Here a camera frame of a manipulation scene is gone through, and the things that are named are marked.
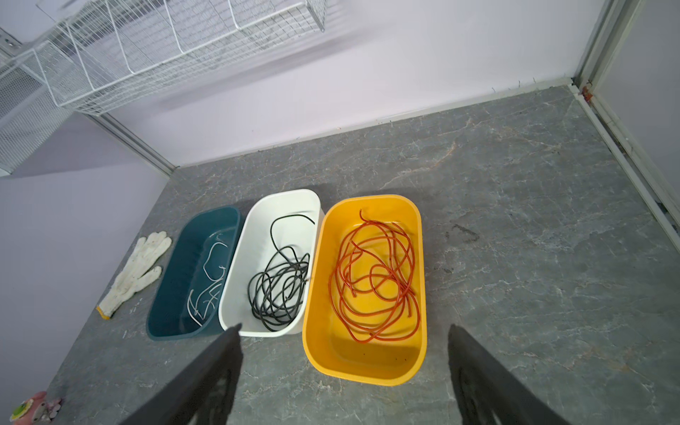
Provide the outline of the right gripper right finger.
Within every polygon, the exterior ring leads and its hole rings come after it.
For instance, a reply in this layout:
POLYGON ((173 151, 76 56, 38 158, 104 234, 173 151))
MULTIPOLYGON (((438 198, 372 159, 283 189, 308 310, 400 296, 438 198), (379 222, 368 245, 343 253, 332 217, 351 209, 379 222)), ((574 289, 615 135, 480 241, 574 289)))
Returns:
POLYGON ((448 332, 449 368, 464 424, 565 424, 463 327, 448 332))

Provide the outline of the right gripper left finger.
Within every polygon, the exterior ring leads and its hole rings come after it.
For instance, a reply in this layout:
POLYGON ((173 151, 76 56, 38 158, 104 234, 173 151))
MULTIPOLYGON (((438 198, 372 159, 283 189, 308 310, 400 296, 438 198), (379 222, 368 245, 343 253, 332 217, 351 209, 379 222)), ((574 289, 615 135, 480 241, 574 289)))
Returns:
POLYGON ((226 424, 244 354, 237 324, 225 330, 125 424, 226 424))

